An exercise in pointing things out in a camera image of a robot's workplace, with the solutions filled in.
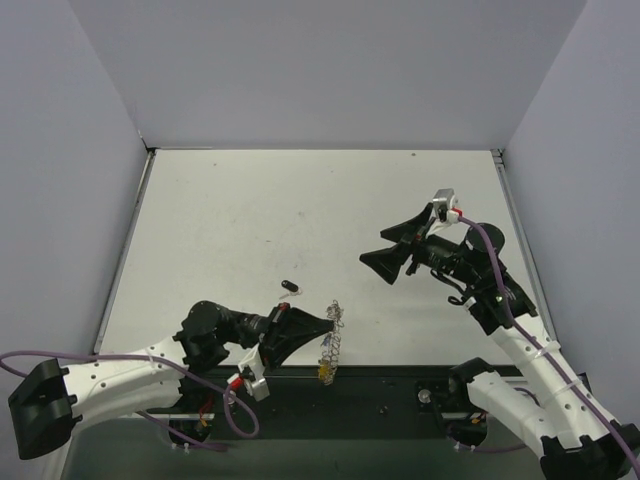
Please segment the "metal ring disc with keyrings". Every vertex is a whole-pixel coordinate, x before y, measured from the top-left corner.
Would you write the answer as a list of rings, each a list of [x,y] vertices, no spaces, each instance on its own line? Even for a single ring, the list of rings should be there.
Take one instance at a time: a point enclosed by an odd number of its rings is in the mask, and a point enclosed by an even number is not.
[[[332,322],[332,330],[327,333],[325,337],[330,337],[331,342],[328,346],[323,347],[321,345],[321,357],[318,362],[318,369],[320,365],[329,365],[332,370],[331,377],[325,381],[318,378],[325,386],[329,386],[334,382],[338,370],[342,340],[341,333],[344,328],[343,315],[344,309],[337,300],[334,300],[326,309],[327,319]]]

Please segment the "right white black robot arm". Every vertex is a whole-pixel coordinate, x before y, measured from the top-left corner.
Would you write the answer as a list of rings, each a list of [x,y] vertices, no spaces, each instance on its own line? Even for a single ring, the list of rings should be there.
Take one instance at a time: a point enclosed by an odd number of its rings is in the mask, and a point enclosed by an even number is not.
[[[620,479],[639,471],[639,429],[622,424],[570,367],[533,301],[509,275],[499,253],[502,231],[461,210],[428,204],[416,217],[385,229],[391,247],[360,255],[388,284],[425,266],[454,288],[454,299],[509,357],[526,381],[525,396],[486,361],[453,368],[452,394],[497,419],[538,458],[547,479]]]

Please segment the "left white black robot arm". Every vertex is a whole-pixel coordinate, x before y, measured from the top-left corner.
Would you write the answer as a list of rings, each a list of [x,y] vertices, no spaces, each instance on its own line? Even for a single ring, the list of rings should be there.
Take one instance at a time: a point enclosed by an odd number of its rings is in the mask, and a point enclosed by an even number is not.
[[[205,388],[220,394],[229,416],[239,388],[266,399],[266,373],[334,325],[287,302],[263,316],[200,301],[174,335],[132,353],[69,355],[63,366],[60,354],[40,352],[8,398],[18,456],[42,457],[74,432],[124,415],[196,410]]]

